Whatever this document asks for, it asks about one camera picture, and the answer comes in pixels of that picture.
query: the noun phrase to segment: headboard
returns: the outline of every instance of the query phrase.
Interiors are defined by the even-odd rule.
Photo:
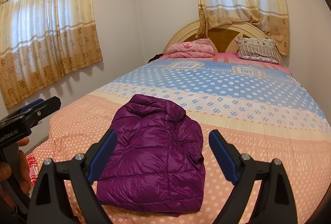
[[[167,49],[175,44],[180,42],[189,42],[195,40],[195,35],[200,27],[200,21],[194,21],[179,32],[177,32],[173,38],[169,41],[167,46],[164,49],[165,53]],[[238,43],[234,40],[235,37],[244,37],[244,38],[268,38],[261,30],[249,24],[236,23],[232,25],[222,25],[218,28],[211,29],[208,31],[208,37],[214,43],[218,52],[224,53],[234,53],[238,51]],[[276,48],[276,56],[279,63],[284,66],[283,60]]]

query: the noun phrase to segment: human hand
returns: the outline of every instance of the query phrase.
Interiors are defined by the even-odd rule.
[[[19,140],[19,146],[26,146],[29,143],[29,138],[25,137],[22,140]],[[19,182],[19,186],[21,187],[23,193],[28,194],[31,190],[31,179],[29,175],[29,164],[28,160],[25,157],[25,154],[22,150],[19,151],[19,169],[21,172],[21,181]],[[12,170],[8,163],[0,162],[0,182],[8,179],[12,174]],[[12,198],[8,195],[8,193],[3,189],[0,184],[0,195],[4,199],[4,201],[13,209],[15,207],[15,203]]]

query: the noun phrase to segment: red plaid fabric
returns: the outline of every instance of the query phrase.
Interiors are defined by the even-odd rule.
[[[37,181],[38,174],[39,174],[38,163],[32,153],[27,155],[26,159],[28,160],[29,167],[30,167],[31,183],[32,183],[32,186],[34,186]]]

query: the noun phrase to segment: silver bolt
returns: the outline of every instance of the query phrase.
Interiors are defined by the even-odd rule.
[[[273,162],[276,164],[276,165],[281,165],[282,164],[282,161],[280,159],[274,159]]]
[[[52,159],[45,159],[44,164],[50,165],[52,163]]]
[[[76,160],[82,160],[84,157],[85,157],[84,154],[79,153],[79,154],[77,154],[77,155],[75,156],[75,159],[76,159]]]
[[[242,155],[241,155],[241,158],[242,158],[243,160],[250,160],[250,159],[251,159],[251,156],[248,155],[248,154],[242,154]]]

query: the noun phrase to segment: polka dot bed sheet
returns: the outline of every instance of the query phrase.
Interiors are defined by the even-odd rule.
[[[157,60],[119,77],[52,117],[49,140],[32,153],[38,170],[45,158],[65,161],[85,153],[135,94],[172,100],[200,123],[206,167],[204,200],[199,212],[178,218],[105,206],[115,224],[212,223],[233,189],[209,147],[208,135],[213,129],[255,160],[282,160],[300,224],[312,215],[330,185],[331,129],[319,106],[285,68],[242,60],[239,64]],[[240,223],[249,221],[259,187],[256,181]],[[84,222],[69,181],[66,188],[75,215]]]

